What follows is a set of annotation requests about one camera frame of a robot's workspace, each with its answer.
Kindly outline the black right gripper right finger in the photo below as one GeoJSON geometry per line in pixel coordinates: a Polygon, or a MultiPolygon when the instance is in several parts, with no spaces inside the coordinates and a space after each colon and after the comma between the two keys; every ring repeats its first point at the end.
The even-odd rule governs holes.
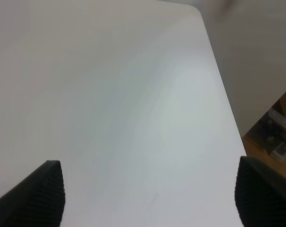
{"type": "Polygon", "coordinates": [[[240,158],[234,200],[245,227],[286,227],[286,178],[253,157],[240,158]]]}

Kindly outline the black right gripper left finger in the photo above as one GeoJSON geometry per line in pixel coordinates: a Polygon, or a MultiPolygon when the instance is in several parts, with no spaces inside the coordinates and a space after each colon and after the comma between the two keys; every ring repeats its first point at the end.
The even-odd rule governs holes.
{"type": "Polygon", "coordinates": [[[47,160],[0,197],[0,227],[59,227],[65,202],[61,163],[47,160]]]}

